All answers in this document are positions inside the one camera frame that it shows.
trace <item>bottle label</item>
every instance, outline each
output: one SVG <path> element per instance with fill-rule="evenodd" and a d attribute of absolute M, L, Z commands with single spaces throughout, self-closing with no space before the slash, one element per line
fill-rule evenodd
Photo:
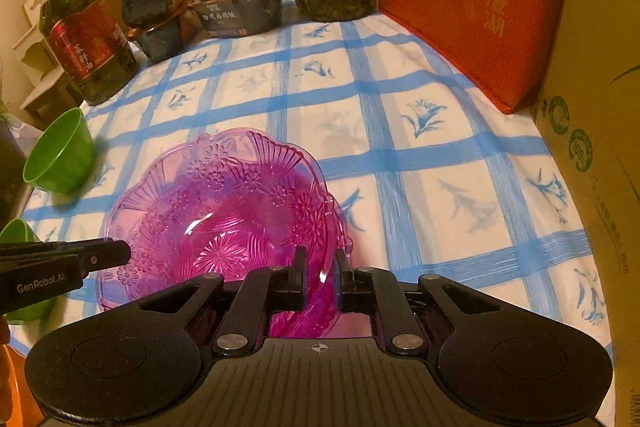
<path fill-rule="evenodd" d="M 127 46 L 127 38 L 107 1 L 95 0 L 58 21 L 47 43 L 64 70 L 79 82 Z"/>

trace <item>checkered tablecloth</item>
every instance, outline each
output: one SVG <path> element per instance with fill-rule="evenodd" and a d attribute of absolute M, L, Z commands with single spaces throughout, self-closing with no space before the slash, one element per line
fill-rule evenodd
<path fill-rule="evenodd" d="M 94 175 L 79 199 L 34 191 L 24 219 L 36 234 L 98 237 L 160 153 L 203 132 L 254 127 L 318 160 L 346 215 L 354 264 L 405 281 L 439 273 L 577 327 L 612 353 L 587 238 L 531 118 L 501 114 L 383 15 L 296 22 L 293 0 L 285 3 L 283 27 L 202 40 L 143 65 L 109 102 L 84 107 Z M 12 345 L 27 352 L 51 327 L 97 313 L 96 302 L 89 277 L 46 323 L 14 327 Z M 600 415 L 607 425 L 612 406 L 610 396 Z"/>

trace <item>purple translucent bowl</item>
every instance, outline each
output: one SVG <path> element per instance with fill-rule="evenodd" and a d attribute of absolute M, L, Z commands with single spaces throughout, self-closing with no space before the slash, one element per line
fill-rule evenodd
<path fill-rule="evenodd" d="M 256 267 L 288 266 L 295 247 L 306 247 L 306 310 L 275 315 L 272 337 L 319 337 L 333 326 L 334 251 L 352 247 L 311 155 L 248 128 L 160 155 L 118 200 L 105 236 L 127 241 L 132 255 L 98 273 L 103 310 L 203 273 L 239 280 Z"/>

